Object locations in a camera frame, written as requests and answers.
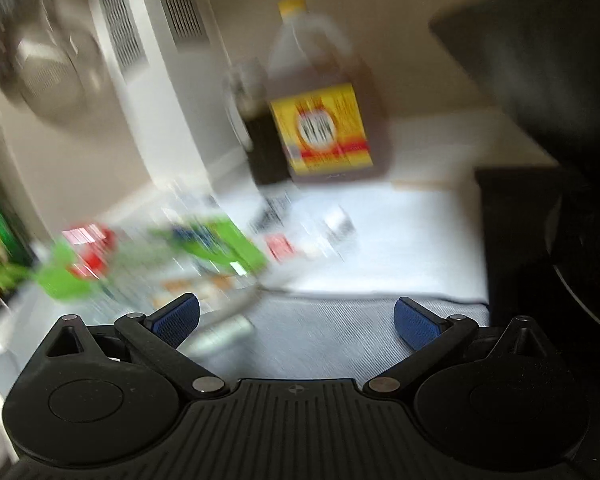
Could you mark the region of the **dark soy sauce dispenser bottle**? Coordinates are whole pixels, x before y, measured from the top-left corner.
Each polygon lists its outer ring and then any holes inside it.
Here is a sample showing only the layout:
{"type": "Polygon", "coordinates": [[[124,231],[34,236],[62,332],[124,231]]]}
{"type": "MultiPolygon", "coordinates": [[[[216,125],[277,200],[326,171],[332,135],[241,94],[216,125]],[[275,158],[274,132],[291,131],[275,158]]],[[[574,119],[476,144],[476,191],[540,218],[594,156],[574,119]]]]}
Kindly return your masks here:
{"type": "Polygon", "coordinates": [[[288,162],[266,98],[266,73],[257,58],[233,65],[223,92],[227,117],[257,186],[290,179],[288,162]]]}

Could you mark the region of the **grey cloth mat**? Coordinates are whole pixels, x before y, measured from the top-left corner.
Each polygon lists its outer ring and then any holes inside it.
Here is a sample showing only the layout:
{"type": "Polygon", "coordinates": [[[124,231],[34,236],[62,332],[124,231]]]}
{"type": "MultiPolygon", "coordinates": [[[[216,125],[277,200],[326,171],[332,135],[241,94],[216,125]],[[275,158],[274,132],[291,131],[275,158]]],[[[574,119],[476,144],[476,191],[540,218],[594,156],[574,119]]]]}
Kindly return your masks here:
{"type": "MultiPolygon", "coordinates": [[[[482,302],[407,297],[447,318],[466,315],[490,323],[482,302]]],[[[351,378],[359,385],[407,358],[413,350],[393,322],[393,296],[267,294],[249,314],[254,331],[230,347],[193,360],[230,384],[241,379],[351,378]]]]}

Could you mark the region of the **pale green toothbrush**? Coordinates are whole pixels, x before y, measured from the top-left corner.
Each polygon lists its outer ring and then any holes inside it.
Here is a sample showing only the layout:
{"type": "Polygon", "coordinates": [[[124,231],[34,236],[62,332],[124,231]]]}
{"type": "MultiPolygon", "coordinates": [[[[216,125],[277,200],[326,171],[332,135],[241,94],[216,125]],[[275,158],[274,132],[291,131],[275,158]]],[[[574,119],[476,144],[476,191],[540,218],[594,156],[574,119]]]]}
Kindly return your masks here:
{"type": "Polygon", "coordinates": [[[201,359],[241,341],[254,331],[248,314],[267,294],[288,292],[300,278],[298,271],[270,271],[258,278],[216,276],[186,282],[200,305],[197,327],[178,346],[191,359],[201,359]]]}

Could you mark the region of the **cooking wine jug yellow label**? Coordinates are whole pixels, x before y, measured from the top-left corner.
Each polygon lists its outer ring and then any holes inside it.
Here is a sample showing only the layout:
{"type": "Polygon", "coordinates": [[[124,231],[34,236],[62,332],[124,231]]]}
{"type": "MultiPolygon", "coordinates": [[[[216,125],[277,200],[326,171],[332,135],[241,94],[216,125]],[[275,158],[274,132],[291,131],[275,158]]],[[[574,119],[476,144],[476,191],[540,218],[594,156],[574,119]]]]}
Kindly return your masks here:
{"type": "Polygon", "coordinates": [[[380,176],[389,163],[388,125],[370,69],[329,16],[304,0],[282,0],[278,10],[266,94],[291,177],[380,176]]]}

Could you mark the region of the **metal strainer on wall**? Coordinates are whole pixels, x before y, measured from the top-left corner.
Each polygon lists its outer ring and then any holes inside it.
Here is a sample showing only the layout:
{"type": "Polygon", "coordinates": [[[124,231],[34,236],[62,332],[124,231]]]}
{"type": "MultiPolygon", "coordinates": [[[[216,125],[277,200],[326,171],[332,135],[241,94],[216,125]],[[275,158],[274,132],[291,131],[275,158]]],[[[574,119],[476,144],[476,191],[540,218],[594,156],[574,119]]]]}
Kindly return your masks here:
{"type": "Polygon", "coordinates": [[[53,0],[31,0],[21,18],[0,22],[0,83],[46,122],[86,113],[106,87],[106,66],[94,36],[62,24],[53,0]]]}

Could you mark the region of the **green cartoon snack bag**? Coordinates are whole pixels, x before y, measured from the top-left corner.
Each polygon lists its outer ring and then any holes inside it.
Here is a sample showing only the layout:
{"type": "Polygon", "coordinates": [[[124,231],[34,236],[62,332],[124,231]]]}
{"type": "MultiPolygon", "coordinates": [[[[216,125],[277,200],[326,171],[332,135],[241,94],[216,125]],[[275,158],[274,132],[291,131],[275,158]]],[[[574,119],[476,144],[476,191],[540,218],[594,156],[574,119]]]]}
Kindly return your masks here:
{"type": "Polygon", "coordinates": [[[61,232],[34,280],[56,300],[126,284],[256,275],[265,254],[224,214],[113,229],[92,222],[61,232]]]}

